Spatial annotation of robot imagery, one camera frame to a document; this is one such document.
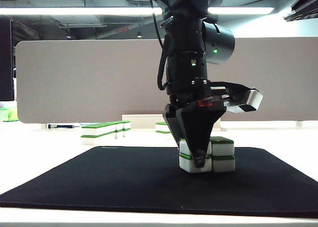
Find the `gray partition panel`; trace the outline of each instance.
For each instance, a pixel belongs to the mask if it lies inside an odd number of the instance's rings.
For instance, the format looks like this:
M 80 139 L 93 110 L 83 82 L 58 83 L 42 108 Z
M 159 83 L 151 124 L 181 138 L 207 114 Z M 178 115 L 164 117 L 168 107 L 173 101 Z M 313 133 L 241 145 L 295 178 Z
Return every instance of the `gray partition panel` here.
M 318 38 L 239 38 L 210 80 L 257 87 L 259 111 L 223 120 L 318 119 Z M 162 113 L 157 40 L 25 41 L 17 45 L 18 116 L 25 123 L 100 122 Z

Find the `black cylinder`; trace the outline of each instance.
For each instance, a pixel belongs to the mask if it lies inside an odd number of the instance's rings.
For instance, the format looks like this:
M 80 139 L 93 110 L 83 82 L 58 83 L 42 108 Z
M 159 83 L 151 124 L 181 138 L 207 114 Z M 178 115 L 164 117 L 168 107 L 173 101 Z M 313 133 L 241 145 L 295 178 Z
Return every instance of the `black cylinder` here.
M 202 35 L 207 63 L 220 64 L 230 58 L 235 47 L 235 38 L 230 30 L 203 22 Z

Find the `stacked tiles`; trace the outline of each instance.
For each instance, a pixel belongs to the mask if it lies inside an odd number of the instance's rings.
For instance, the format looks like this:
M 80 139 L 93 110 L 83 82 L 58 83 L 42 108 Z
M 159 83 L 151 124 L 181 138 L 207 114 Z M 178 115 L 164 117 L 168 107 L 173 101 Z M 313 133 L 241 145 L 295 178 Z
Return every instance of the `stacked tiles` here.
M 112 121 L 82 126 L 82 144 L 102 146 L 106 140 L 128 137 L 130 127 L 130 121 Z
M 125 120 L 122 122 L 123 122 L 124 137 L 129 137 L 131 133 L 131 123 L 128 120 Z
M 234 142 L 224 137 L 211 137 L 212 170 L 229 172 L 235 170 Z
M 82 126 L 81 133 L 82 144 L 102 146 L 105 141 L 116 138 L 116 123 L 105 122 Z
M 116 131 L 115 131 L 115 137 L 117 139 L 124 137 L 124 130 L 123 130 L 123 122 L 122 121 L 114 121 L 116 124 Z
M 229 172 L 235 170 L 234 142 L 223 137 L 211 137 L 208 144 L 205 165 L 197 168 L 185 139 L 179 142 L 179 166 L 189 173 Z
M 117 139 L 123 138 L 123 137 L 129 137 L 131 132 L 131 124 L 130 121 L 114 121 L 116 124 L 116 131 L 115 135 Z
M 156 123 L 156 133 L 159 134 L 170 134 L 170 130 L 168 125 L 165 122 L 157 122 Z

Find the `green object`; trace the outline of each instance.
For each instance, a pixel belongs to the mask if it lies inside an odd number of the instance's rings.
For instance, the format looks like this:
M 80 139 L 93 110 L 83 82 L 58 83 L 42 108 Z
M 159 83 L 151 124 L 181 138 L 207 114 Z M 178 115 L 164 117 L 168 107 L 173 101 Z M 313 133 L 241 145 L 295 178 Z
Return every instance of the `green object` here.
M 12 122 L 12 121 L 18 121 L 18 109 L 17 108 L 8 108 L 7 109 L 9 111 L 8 114 L 8 121 Z
M 213 156 L 212 160 L 214 161 L 224 161 L 224 160 L 234 160 L 234 156 Z
M 157 122 L 156 124 L 159 124 L 159 125 L 167 125 L 165 122 Z
M 82 129 L 98 129 L 98 128 L 103 128 L 111 125 L 115 125 L 116 123 L 114 122 L 105 122 L 105 123 L 98 123 L 98 124 L 90 124 L 87 126 L 82 126 Z
M 187 159 L 187 160 L 192 160 L 193 159 L 192 156 L 189 156 L 189 155 L 184 154 L 184 153 L 180 153 L 179 156 L 184 158 L 184 159 Z M 211 156 L 210 155 L 206 155 L 205 159 L 211 159 Z
M 210 137 L 210 141 L 212 144 L 234 144 L 233 140 L 220 136 Z
M 109 135 L 109 134 L 113 134 L 113 133 L 115 133 L 115 131 L 109 132 L 109 133 L 107 133 L 107 134 L 97 135 L 97 136 L 94 136 L 94 135 L 82 135 L 81 138 L 95 139 L 95 138 L 99 138 L 99 137 L 102 137 L 102 136 L 105 136 L 105 135 Z
M 6 122 L 8 121 L 8 119 L 9 119 L 9 111 L 4 108 L 0 109 L 0 120 Z
M 164 131 L 159 131 L 159 130 L 156 130 L 156 133 L 160 133 L 160 134 L 171 134 L 171 132 L 164 132 Z

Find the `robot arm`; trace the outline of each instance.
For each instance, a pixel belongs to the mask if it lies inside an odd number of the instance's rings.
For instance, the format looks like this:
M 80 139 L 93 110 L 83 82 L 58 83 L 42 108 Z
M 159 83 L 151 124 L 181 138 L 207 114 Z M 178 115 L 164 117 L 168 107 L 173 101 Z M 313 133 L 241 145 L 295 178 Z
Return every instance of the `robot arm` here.
M 163 117 L 179 144 L 186 139 L 196 167 L 203 167 L 213 124 L 226 112 L 257 110 L 262 94 L 229 82 L 210 82 L 207 62 L 225 62 L 235 47 L 231 31 L 216 25 L 208 0 L 154 0 L 162 8 L 165 29 L 158 87 L 170 103 Z M 166 64 L 166 83 L 162 85 Z

